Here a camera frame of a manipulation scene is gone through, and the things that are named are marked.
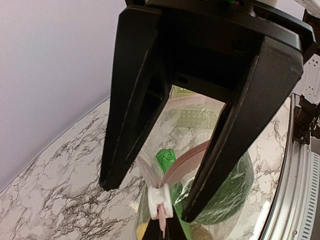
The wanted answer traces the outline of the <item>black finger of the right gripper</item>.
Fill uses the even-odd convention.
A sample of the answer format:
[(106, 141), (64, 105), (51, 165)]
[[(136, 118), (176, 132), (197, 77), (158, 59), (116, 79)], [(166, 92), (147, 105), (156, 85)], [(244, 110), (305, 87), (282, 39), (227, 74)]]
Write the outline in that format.
[(118, 19), (100, 186), (117, 189), (169, 99), (172, 50), (161, 10), (127, 7)]
[(182, 220), (195, 220), (265, 129), (303, 73), (302, 54), (265, 37), (220, 114), (196, 173)]

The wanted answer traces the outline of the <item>clear zip top bag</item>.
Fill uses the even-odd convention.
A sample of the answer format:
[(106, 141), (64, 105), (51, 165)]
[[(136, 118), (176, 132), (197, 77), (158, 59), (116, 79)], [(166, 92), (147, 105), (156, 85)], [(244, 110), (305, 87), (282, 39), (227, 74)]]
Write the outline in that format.
[[(184, 183), (187, 177), (195, 179), (216, 126), (213, 129), (177, 127), (178, 118), (169, 117), (168, 109), (182, 101), (182, 98), (169, 98), (135, 161), (146, 184), (135, 223), (138, 240), (144, 237), (150, 220), (159, 220), (159, 206), (177, 215), (170, 189), (177, 183)], [(172, 149), (176, 156), (166, 173), (156, 159), (162, 149)]]

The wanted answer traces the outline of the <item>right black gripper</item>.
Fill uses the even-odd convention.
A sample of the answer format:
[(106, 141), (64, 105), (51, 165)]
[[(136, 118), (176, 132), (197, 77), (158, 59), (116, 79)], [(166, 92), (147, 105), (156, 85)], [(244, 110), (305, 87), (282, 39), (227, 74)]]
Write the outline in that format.
[(160, 30), (172, 51), (173, 84), (226, 102), (260, 52), (264, 38), (315, 52), (307, 23), (257, 0), (128, 0), (128, 8), (161, 14)]

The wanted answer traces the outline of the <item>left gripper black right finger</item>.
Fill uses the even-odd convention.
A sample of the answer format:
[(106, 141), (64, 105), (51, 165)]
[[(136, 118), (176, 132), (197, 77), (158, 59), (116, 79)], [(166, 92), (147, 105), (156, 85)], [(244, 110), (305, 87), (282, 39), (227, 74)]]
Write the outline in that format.
[(189, 240), (190, 226), (188, 223), (180, 220), (178, 216), (167, 219), (166, 239), (167, 240)]

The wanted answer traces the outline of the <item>green white bok choy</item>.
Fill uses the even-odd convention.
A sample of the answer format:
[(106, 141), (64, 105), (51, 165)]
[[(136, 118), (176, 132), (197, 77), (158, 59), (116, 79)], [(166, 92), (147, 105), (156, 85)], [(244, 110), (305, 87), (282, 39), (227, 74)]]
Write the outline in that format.
[(245, 152), (227, 179), (197, 218), (191, 222), (181, 220), (182, 211), (194, 178), (187, 177), (170, 188), (171, 201), (179, 223), (188, 240), (226, 240), (234, 230), (254, 182), (253, 164)]

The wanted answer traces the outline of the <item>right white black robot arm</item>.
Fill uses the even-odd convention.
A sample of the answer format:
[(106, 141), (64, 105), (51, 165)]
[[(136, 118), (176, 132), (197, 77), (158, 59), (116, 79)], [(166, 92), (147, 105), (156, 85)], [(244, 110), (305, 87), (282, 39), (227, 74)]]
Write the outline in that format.
[(118, 18), (100, 186), (122, 183), (172, 86), (224, 102), (182, 219), (193, 221), (296, 85), (293, 138), (319, 136), (320, 3), (297, 19), (258, 0), (128, 0)]

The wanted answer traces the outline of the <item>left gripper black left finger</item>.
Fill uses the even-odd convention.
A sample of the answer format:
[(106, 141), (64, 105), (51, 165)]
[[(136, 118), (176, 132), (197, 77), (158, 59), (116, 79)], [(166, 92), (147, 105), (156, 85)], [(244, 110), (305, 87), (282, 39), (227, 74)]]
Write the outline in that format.
[(146, 231), (143, 235), (143, 240), (164, 240), (163, 232), (160, 229), (158, 220), (150, 220)]

